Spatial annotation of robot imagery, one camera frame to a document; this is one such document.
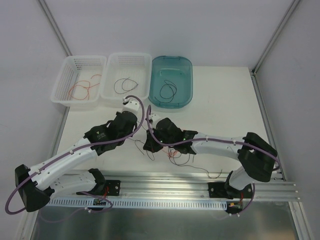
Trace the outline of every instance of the cable clip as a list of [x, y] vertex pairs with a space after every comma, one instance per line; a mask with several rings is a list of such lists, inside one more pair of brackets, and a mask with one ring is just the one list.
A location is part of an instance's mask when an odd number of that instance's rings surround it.
[[84, 210], [88, 210], [88, 213], [91, 213], [91, 209], [85, 207]]

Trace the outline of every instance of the plastic basket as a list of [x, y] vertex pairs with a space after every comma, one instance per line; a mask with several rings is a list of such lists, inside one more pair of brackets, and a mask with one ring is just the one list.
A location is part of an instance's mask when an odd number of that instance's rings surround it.
[[98, 105], [105, 56], [68, 56], [53, 87], [51, 101], [70, 106]]
[[149, 96], [152, 57], [146, 53], [113, 53], [106, 64], [101, 98], [109, 103], [121, 104], [127, 95], [141, 100]]

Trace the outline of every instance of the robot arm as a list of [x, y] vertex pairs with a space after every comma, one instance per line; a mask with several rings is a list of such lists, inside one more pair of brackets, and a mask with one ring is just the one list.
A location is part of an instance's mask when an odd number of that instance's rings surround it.
[[[253, 132], [248, 132], [245, 137], [209, 136], [197, 131], [181, 130], [169, 118], [161, 118], [157, 114], [151, 114], [149, 122], [152, 126], [153, 135], [160, 143], [170, 145], [181, 141], [189, 141], [172, 146], [182, 154], [213, 154], [239, 161], [242, 166], [229, 173], [224, 185], [226, 191], [224, 196], [227, 198], [232, 199], [238, 196], [239, 191], [251, 183], [270, 181], [275, 160], [249, 146], [262, 149], [274, 157], [277, 156], [277, 151]], [[147, 130], [147, 139], [143, 149], [155, 153], [163, 147]]]
[[122, 112], [117, 112], [114, 120], [94, 126], [77, 143], [66, 151], [30, 168], [24, 164], [15, 169], [15, 185], [33, 175], [19, 190], [27, 212], [44, 207], [51, 198], [76, 192], [90, 192], [103, 195], [105, 178], [98, 169], [90, 169], [80, 175], [64, 175], [75, 166], [95, 159], [101, 154], [121, 146], [125, 140], [110, 144], [102, 142], [118, 140], [128, 136], [137, 128], [137, 113], [140, 103], [129, 100], [124, 103]]

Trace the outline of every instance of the blue plastic tray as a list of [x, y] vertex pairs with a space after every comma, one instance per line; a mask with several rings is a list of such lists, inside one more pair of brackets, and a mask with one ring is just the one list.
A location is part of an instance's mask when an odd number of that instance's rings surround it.
[[192, 63], [181, 56], [158, 56], [152, 61], [149, 100], [160, 108], [179, 109], [193, 96]]

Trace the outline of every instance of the white tabletop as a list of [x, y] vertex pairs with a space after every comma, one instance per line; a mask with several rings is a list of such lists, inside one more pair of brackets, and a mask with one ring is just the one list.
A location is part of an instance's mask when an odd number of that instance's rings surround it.
[[[150, 104], [144, 101], [145, 108]], [[91, 110], [78, 111], [70, 108], [58, 152], [64, 151], [84, 136], [93, 126], [113, 120], [121, 108], [100, 105]], [[195, 130], [200, 133], [221, 136], [239, 137], [247, 132], [255, 132], [267, 139], [263, 119], [258, 106], [255, 90], [246, 67], [193, 67], [193, 98], [181, 109], [164, 109], [152, 104], [152, 112], [162, 117], [170, 118], [179, 128]], [[140, 129], [133, 139], [144, 141], [146, 131]], [[137, 149], [135, 142], [126, 140], [115, 150], [105, 152], [95, 160], [78, 165], [77, 170], [98, 168], [105, 171], [139, 171], [148, 173], [205, 173], [204, 170], [193, 167], [173, 165], [165, 152], [154, 154], [151, 161], [146, 152], [144, 155]], [[182, 155], [176, 160], [178, 164], [188, 160], [188, 155]], [[240, 163], [226, 157], [198, 154], [190, 165], [219, 173], [222, 169], [228, 173], [237, 169]]]

